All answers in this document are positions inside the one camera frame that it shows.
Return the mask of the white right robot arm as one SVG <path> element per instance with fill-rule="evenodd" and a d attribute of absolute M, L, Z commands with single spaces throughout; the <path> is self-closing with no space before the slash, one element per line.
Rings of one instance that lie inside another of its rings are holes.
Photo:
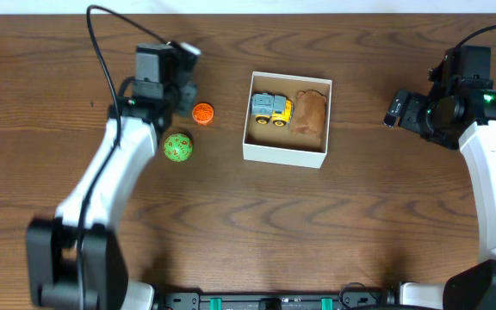
<path fill-rule="evenodd" d="M 479 225 L 478 263 L 444 284 L 402 284 L 399 306 L 496 309 L 496 91 L 462 90 L 432 100 L 400 90 L 384 123 L 461 152 L 473 187 Z"/>

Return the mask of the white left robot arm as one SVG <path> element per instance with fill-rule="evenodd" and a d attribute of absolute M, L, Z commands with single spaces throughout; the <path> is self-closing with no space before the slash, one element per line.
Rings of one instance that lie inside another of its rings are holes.
<path fill-rule="evenodd" d="M 130 279 L 118 244 L 123 210 L 158 152 L 173 115 L 188 115 L 201 51 L 188 43 L 139 44 L 135 74 L 108 107 L 105 134 L 74 190 L 53 219 L 26 232 L 33 304 L 52 309 L 154 309 L 155 288 Z"/>

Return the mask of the brown plush toy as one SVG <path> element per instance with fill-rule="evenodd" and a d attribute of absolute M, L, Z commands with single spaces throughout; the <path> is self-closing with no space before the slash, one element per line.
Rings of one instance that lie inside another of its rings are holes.
<path fill-rule="evenodd" d="M 316 90 L 298 91 L 290 133 L 319 140 L 325 125 L 326 102 L 327 98 Z"/>

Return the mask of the yellow grey toy truck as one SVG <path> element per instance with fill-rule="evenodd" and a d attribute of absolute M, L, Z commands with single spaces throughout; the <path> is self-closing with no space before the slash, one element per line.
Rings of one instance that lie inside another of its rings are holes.
<path fill-rule="evenodd" d="M 257 93 L 251 97 L 251 114 L 261 125 L 272 123 L 285 127 L 291 122 L 294 110 L 294 104 L 285 96 Z"/>

